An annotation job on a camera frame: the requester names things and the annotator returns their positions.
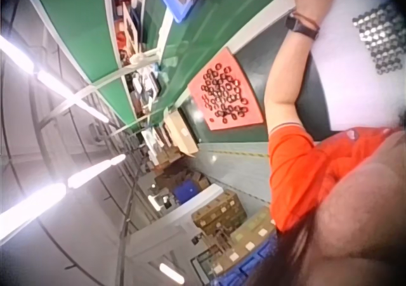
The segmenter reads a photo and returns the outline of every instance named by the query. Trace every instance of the dark hair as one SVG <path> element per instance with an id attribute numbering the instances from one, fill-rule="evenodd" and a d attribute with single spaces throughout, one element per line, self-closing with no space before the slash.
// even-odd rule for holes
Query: dark hair
<path id="1" fill-rule="evenodd" d="M 315 229 L 316 208 L 289 231 L 279 233 L 277 250 L 266 258 L 246 285 L 299 285 L 303 260 Z"/>

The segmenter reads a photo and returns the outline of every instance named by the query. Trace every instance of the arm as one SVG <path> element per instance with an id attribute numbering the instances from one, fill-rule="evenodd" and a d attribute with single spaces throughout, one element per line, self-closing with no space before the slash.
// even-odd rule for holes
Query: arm
<path id="1" fill-rule="evenodd" d="M 298 13 L 320 24 L 332 0 L 295 0 Z M 304 25 L 314 24 L 298 16 Z M 289 32 L 272 65 L 265 89 L 265 115 L 268 131 L 287 122 L 301 124 L 296 112 L 306 61 L 313 40 L 297 32 Z"/>

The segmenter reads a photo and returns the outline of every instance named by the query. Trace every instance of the person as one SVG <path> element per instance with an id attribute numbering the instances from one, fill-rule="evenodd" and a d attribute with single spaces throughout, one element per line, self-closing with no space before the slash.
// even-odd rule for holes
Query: person
<path id="1" fill-rule="evenodd" d="M 406 285 L 404 131 L 359 127 L 315 145 L 295 108 L 332 2 L 295 0 L 296 24 L 270 71 L 265 115 L 278 245 L 249 285 Z"/>

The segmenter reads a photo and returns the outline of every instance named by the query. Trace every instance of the bracelet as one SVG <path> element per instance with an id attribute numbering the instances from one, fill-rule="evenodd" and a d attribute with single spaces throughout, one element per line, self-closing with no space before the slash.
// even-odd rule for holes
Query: bracelet
<path id="1" fill-rule="evenodd" d="M 302 15 L 301 13 L 298 13 L 296 10 L 294 10 L 294 11 L 292 12 L 292 14 L 295 15 L 295 16 L 299 16 L 299 17 L 301 17 L 301 18 L 304 18 L 307 22 L 309 22 L 309 23 L 311 23 L 312 25 L 314 25 L 314 27 L 315 27 L 317 30 L 320 30 L 320 26 L 318 26 L 317 23 L 316 23 L 314 20 L 312 20 L 311 18 L 308 18 L 307 16 L 304 16 L 304 15 Z"/>

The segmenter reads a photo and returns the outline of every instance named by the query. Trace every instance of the forearm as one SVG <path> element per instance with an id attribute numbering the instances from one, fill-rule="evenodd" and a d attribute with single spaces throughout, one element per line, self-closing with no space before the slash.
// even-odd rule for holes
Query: forearm
<path id="1" fill-rule="evenodd" d="M 272 65 L 265 89 L 265 108 L 269 105 L 294 105 L 313 40 L 289 32 Z"/>

